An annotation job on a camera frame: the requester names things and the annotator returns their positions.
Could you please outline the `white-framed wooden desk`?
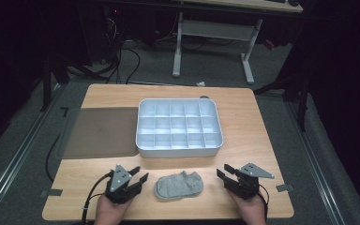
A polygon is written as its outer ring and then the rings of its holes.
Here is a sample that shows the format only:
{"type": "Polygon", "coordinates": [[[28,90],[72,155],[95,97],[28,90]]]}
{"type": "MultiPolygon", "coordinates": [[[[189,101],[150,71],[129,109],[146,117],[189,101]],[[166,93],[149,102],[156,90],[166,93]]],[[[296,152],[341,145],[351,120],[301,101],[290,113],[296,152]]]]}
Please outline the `white-framed wooden desk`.
{"type": "MultiPolygon", "coordinates": [[[[211,4],[216,6],[250,8],[260,11],[302,13],[303,8],[298,0],[179,0],[183,6],[186,2],[211,4]]],[[[253,74],[249,64],[254,44],[260,33],[263,23],[258,19],[254,25],[240,25],[220,22],[205,22],[198,20],[186,20],[183,13],[177,16],[177,38],[176,49],[173,59],[172,75],[179,77],[181,74],[182,60],[182,37],[221,38],[228,40],[239,40],[247,43],[246,51],[240,54],[245,77],[248,84],[254,84],[253,74]]]]}

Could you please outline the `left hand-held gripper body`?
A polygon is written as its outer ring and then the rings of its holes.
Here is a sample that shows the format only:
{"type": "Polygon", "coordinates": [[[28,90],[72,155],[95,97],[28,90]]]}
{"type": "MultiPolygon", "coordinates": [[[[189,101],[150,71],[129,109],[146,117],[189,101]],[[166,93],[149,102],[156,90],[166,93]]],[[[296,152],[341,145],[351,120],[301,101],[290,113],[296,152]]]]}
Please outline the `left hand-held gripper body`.
{"type": "Polygon", "coordinates": [[[107,183],[105,196],[112,203],[125,203],[142,192],[140,187],[132,188],[129,184],[133,177],[122,165],[117,164],[107,183]]]}

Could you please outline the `person's left hand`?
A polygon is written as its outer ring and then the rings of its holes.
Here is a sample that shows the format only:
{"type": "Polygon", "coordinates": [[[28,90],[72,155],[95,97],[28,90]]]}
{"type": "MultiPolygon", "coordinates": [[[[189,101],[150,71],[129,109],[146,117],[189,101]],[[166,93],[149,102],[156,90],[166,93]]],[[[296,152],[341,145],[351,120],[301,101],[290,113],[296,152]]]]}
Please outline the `person's left hand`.
{"type": "Polygon", "coordinates": [[[113,203],[106,196],[97,200],[95,225],[119,225],[133,200],[125,203],[113,203]]]}

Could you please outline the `white divided storage box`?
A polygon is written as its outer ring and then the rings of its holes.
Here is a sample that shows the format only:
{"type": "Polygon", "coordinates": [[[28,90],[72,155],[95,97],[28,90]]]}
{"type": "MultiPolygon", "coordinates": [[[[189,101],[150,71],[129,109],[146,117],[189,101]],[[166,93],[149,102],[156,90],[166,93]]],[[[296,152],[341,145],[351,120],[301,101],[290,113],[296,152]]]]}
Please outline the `white divided storage box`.
{"type": "Polygon", "coordinates": [[[146,98],[139,103],[136,145],[144,158],[213,157],[223,144],[210,98],[146,98]]]}

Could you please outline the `person's right hand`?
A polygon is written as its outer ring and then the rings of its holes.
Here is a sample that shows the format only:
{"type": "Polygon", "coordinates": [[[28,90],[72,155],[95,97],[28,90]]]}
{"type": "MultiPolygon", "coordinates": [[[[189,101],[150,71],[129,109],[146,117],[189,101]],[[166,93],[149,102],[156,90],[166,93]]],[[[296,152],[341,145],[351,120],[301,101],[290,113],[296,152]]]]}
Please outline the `person's right hand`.
{"type": "Polygon", "coordinates": [[[259,196],[244,200],[228,190],[235,202],[241,218],[247,225],[266,225],[265,205],[259,196]]]}

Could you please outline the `metal floor rail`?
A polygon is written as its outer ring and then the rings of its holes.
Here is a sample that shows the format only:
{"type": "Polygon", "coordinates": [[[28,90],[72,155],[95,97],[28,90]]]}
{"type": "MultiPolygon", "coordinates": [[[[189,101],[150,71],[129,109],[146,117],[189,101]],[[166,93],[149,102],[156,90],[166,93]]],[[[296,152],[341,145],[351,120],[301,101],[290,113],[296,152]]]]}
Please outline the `metal floor rail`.
{"type": "Polygon", "coordinates": [[[8,128],[0,138],[0,203],[28,157],[52,105],[61,97],[65,88],[64,84],[55,84],[52,98],[44,108],[43,91],[38,87],[10,120],[8,128]]]}
{"type": "Polygon", "coordinates": [[[297,120],[297,112],[292,103],[285,102],[285,108],[292,119],[293,126],[297,130],[298,136],[303,144],[303,149],[307,158],[307,164],[310,173],[314,179],[316,187],[320,193],[322,202],[327,211],[332,225],[346,225],[344,217],[342,216],[337,201],[335,199],[332,189],[324,176],[323,170],[315,156],[312,145],[308,139],[308,135],[303,131],[297,120]]]}

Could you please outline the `grey sock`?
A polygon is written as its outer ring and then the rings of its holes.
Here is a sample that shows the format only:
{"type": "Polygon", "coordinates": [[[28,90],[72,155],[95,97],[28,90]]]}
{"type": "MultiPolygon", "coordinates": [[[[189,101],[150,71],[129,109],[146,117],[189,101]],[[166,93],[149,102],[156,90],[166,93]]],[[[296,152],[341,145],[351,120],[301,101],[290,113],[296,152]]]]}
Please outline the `grey sock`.
{"type": "Polygon", "coordinates": [[[154,186],[155,196],[164,201],[193,198],[203,191],[203,180],[196,172],[182,171],[160,177],[154,186]]]}

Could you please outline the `dark computer tower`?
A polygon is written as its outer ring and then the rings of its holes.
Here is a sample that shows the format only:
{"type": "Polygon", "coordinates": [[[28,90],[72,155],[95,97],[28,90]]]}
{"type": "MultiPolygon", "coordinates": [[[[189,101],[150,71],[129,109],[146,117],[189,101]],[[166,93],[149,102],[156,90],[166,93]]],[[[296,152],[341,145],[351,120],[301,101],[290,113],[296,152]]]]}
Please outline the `dark computer tower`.
{"type": "Polygon", "coordinates": [[[91,62],[102,65],[111,62],[121,43],[113,10],[94,4],[78,5],[78,10],[91,62]]]}

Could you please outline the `dark translucent box lid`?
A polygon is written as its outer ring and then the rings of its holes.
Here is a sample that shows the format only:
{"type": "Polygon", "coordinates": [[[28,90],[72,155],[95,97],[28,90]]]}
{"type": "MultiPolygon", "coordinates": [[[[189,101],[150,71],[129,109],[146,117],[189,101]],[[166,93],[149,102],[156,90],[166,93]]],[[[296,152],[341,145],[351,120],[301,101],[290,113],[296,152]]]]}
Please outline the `dark translucent box lid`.
{"type": "Polygon", "coordinates": [[[71,110],[57,156],[61,159],[136,156],[137,116],[138,109],[132,107],[71,110]]]}

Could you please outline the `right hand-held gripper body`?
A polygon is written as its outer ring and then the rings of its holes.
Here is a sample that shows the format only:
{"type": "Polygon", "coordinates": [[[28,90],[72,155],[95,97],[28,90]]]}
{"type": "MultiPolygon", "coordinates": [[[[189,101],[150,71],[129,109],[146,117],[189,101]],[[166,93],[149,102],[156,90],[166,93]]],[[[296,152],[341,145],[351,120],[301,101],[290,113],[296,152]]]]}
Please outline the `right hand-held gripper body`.
{"type": "Polygon", "coordinates": [[[260,192],[260,178],[274,179],[275,176],[261,167],[248,163],[241,167],[239,175],[234,185],[225,185],[224,187],[238,197],[247,200],[258,195],[260,192]]]}

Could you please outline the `black metal stand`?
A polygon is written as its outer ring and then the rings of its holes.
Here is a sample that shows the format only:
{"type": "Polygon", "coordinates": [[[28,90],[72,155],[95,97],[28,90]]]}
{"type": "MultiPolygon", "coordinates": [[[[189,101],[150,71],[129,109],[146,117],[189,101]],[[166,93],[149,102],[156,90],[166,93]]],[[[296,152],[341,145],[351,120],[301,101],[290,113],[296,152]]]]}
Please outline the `black metal stand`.
{"type": "Polygon", "coordinates": [[[299,128],[305,132],[305,117],[308,101],[308,75],[306,73],[295,73],[290,76],[276,79],[274,82],[253,91],[255,95],[261,95],[270,90],[283,89],[282,99],[284,101],[298,101],[296,121],[299,128]]]}
{"type": "Polygon", "coordinates": [[[50,54],[43,61],[43,99],[42,99],[42,108],[43,112],[48,110],[48,107],[52,102],[52,78],[51,75],[54,76],[56,81],[59,84],[68,84],[69,76],[67,73],[67,68],[73,67],[79,70],[82,74],[89,76],[94,79],[102,79],[97,72],[90,70],[82,66],[81,64],[76,63],[73,60],[65,57],[62,54],[50,54]]]}

